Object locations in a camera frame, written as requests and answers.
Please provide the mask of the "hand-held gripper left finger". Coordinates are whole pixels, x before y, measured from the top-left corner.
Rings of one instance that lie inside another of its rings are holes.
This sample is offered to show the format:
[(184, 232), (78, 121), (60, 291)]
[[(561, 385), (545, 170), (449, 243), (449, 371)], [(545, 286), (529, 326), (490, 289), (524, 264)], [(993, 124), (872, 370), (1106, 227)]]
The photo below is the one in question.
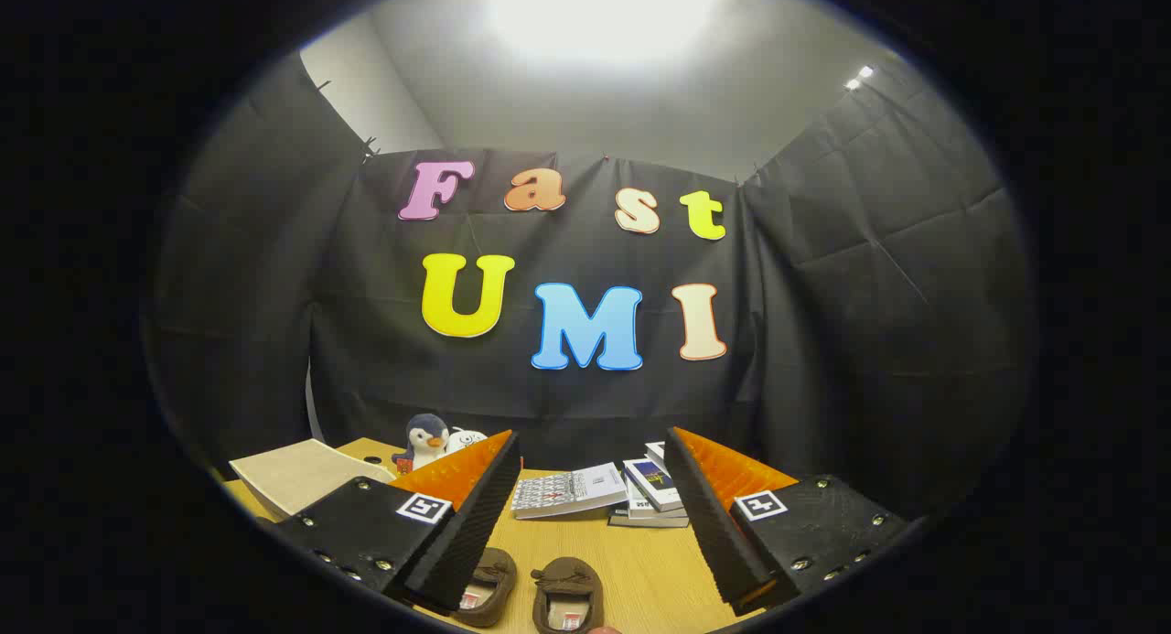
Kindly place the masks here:
[(520, 468), (518, 435), (506, 430), (395, 480), (354, 476), (278, 521), (273, 533), (340, 579), (450, 614)]

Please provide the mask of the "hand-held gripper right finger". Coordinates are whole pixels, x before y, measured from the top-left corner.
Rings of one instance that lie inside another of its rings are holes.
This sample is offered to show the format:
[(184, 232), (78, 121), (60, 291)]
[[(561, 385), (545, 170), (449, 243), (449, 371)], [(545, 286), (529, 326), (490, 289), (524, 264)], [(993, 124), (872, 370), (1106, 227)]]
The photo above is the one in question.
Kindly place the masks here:
[(737, 616), (842, 582), (908, 529), (833, 473), (794, 477), (678, 427), (664, 446), (715, 591)]

